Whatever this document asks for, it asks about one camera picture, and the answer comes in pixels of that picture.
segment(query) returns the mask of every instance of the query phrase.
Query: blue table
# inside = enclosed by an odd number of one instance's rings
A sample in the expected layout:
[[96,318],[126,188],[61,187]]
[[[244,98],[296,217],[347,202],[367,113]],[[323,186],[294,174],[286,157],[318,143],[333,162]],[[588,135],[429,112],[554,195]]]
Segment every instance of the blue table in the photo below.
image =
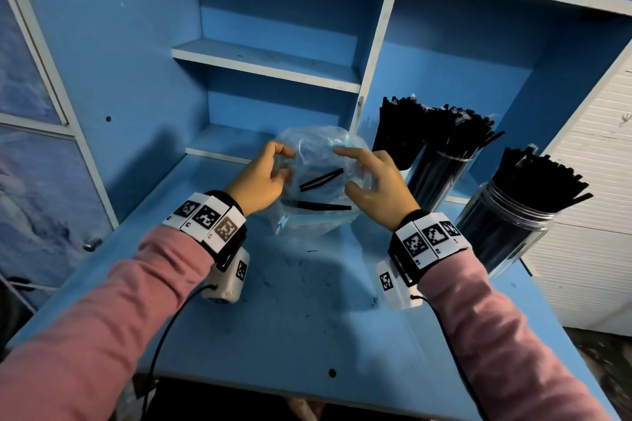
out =
[[[50,324],[135,253],[142,235],[192,192],[225,186],[241,165],[185,156],[103,246],[13,337],[18,345]],[[462,205],[441,207],[455,218]],[[432,418],[478,420],[430,307],[392,311],[380,298],[374,265],[389,233],[360,216],[315,240],[272,235],[249,219],[251,254],[241,300],[194,300],[162,347],[156,374],[293,393]],[[549,305],[520,264],[494,281],[532,329],[618,418]],[[147,370],[157,337],[139,363]],[[336,377],[329,370],[336,370]]]

